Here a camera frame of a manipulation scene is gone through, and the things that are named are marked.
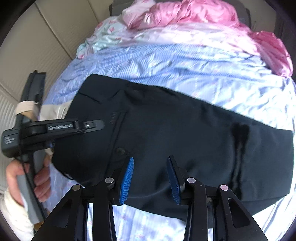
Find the person's left hand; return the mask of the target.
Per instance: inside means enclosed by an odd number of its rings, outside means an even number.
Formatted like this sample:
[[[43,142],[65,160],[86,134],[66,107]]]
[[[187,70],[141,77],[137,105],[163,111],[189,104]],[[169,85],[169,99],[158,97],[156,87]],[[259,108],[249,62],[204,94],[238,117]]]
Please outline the person's left hand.
[[[41,203],[48,200],[51,195],[50,163],[51,156],[46,154],[43,169],[41,169],[34,177],[34,184],[36,186],[34,188],[34,193]],[[22,164],[18,160],[13,160],[6,168],[6,181],[9,193],[14,201],[22,207],[24,207],[24,203],[18,187],[17,177],[28,173],[29,167],[29,164],[25,164],[24,172]]]

